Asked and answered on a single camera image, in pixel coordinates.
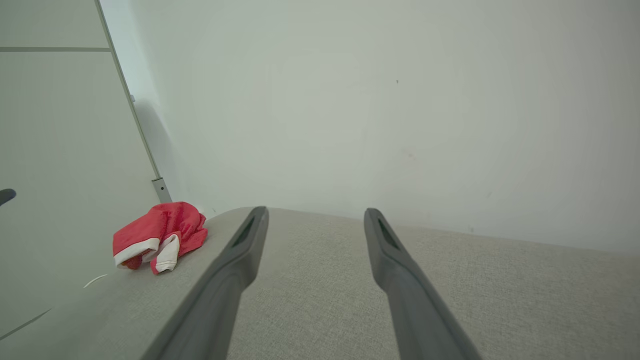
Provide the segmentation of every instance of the gray upholstery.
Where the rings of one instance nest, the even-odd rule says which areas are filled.
[[[250,209],[206,223],[176,269],[118,270],[0,341],[2,359],[137,359]],[[269,209],[229,359],[397,359],[361,220]],[[640,358],[640,261],[394,225],[485,359]]]

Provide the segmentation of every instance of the metal bracket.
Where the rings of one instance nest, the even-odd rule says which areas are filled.
[[[154,185],[154,188],[156,188],[156,193],[158,194],[158,199],[160,199],[161,204],[164,204],[165,202],[173,202],[171,200],[171,195],[169,195],[169,189],[167,189],[162,177],[158,177],[156,180],[151,180],[151,183]]]

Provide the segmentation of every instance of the cabinet door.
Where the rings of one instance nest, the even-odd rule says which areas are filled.
[[[115,270],[153,179],[111,53],[0,53],[0,336]]]

